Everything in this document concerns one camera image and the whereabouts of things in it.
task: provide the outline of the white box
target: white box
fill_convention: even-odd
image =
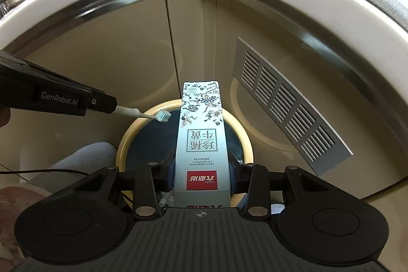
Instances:
[[[174,175],[174,206],[230,207],[230,176],[217,81],[185,82]]]

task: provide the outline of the toothbrush bristles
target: toothbrush bristles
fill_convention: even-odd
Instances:
[[[160,121],[160,122],[167,122],[170,117],[171,117],[171,113],[169,111],[166,111],[166,110],[160,110],[156,114],[156,119],[158,121]]]

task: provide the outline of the metal vent grille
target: metal vent grille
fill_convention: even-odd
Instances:
[[[272,96],[273,90],[276,86],[276,82],[277,79],[265,67],[263,67],[255,94],[265,105],[268,103],[269,99]]]
[[[241,79],[251,89],[254,87],[258,69],[259,69],[259,61],[256,60],[252,55],[247,53],[245,55],[245,62],[244,62],[244,68],[242,70]]]
[[[294,85],[240,38],[234,76],[268,112],[317,175],[352,155],[340,136]]]

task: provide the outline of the toothbrush handle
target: toothbrush handle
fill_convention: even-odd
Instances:
[[[115,111],[112,112],[112,114],[121,114],[124,116],[131,116],[133,118],[149,118],[149,119],[155,119],[155,116],[150,116],[148,114],[141,113],[138,109],[132,109],[132,108],[125,108],[123,106],[117,106]]]

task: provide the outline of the black circular pad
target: black circular pad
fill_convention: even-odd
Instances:
[[[52,264],[74,264],[101,256],[124,237],[126,217],[107,200],[77,192],[27,208],[14,232],[25,256]]]
[[[312,222],[319,231],[338,237],[354,233],[360,226],[360,220],[354,213],[335,208],[316,212]]]
[[[352,265],[381,252],[388,225],[375,208],[348,194],[344,201],[327,192],[309,194],[277,219],[277,230],[294,253],[319,264]]]
[[[55,235],[75,235],[85,231],[92,222],[91,215],[82,209],[64,208],[45,217],[44,227]]]

